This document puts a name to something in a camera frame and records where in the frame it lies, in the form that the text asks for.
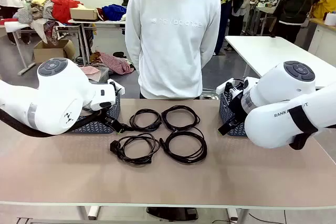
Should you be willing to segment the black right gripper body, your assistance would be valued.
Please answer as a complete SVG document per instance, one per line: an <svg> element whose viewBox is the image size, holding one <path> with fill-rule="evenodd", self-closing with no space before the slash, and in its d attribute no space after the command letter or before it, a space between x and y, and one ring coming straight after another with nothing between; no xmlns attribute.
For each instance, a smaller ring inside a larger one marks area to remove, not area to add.
<svg viewBox="0 0 336 224"><path fill-rule="evenodd" d="M229 108L233 113L233 116L229 120L230 127L237 127L239 124L244 123L247 113L242 106L243 93L239 93L234 98L232 98Z"/></svg>

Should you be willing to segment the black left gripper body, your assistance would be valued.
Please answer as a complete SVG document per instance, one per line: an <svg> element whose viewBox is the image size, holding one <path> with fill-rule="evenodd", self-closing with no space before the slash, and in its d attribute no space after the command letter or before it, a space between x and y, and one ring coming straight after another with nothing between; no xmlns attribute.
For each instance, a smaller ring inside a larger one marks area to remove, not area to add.
<svg viewBox="0 0 336 224"><path fill-rule="evenodd" d="M113 130L120 130L120 122L117 119L110 117L109 115L102 115L101 123Z"/></svg>

